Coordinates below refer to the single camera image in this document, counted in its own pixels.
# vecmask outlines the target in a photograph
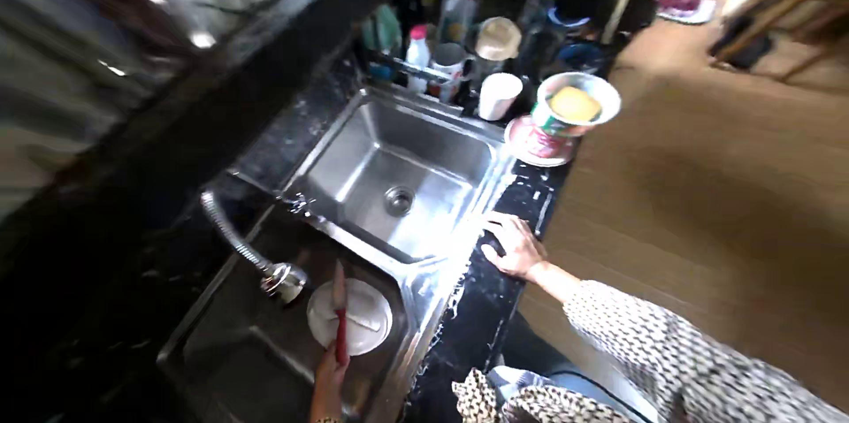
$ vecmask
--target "white paper cup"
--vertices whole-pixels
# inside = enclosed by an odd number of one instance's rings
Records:
[[[500,120],[522,91],[522,81],[510,73],[493,73],[481,85],[478,115],[489,122]]]

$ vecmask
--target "white bottle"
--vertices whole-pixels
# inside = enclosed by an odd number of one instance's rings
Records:
[[[407,49],[407,57],[404,59],[410,65],[426,68],[430,64],[430,50],[427,48],[427,26],[414,26],[410,30],[410,47]],[[424,93],[427,89],[427,80],[409,77],[407,89],[417,93]]]

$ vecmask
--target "countertop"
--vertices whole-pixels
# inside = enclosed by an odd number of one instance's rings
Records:
[[[261,187],[278,187],[354,92],[346,66],[340,63],[303,92],[230,169]],[[515,179],[495,209],[526,219],[542,238],[569,168],[516,162]],[[226,172],[209,186],[242,230],[271,202],[255,185]],[[14,375],[15,390],[4,400],[11,414],[19,415],[15,420],[48,421],[60,415],[61,421],[194,420],[157,368],[156,357],[230,250],[197,206],[145,242],[120,272],[101,282],[77,280],[72,271],[62,276],[69,286],[85,289],[85,310],[61,338],[38,342],[48,351],[34,360],[30,356],[35,368],[28,365]],[[523,288],[499,273],[478,246],[419,368],[404,421],[459,421],[450,382],[473,367],[492,366]],[[40,338],[37,330],[32,338]]]

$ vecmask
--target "double sink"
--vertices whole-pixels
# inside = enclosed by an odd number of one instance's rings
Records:
[[[159,355],[203,421],[307,421],[324,349],[306,322],[313,290],[348,277],[388,300],[392,327],[352,359],[343,411],[350,421],[395,421],[441,314],[469,262],[479,228],[515,159],[503,130],[397,88],[361,90],[250,231],[272,262],[309,277],[287,305],[260,289],[232,255]]]

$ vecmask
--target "bowl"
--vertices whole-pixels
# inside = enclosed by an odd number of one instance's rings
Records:
[[[568,121],[554,113],[548,106],[551,99],[561,88],[575,87],[586,92],[601,105],[601,113],[586,122]],[[621,109],[619,92],[606,80],[589,73],[568,71],[546,78],[536,90],[536,104],[531,111],[533,124],[546,134],[560,137],[584,135],[597,125],[609,122]]]

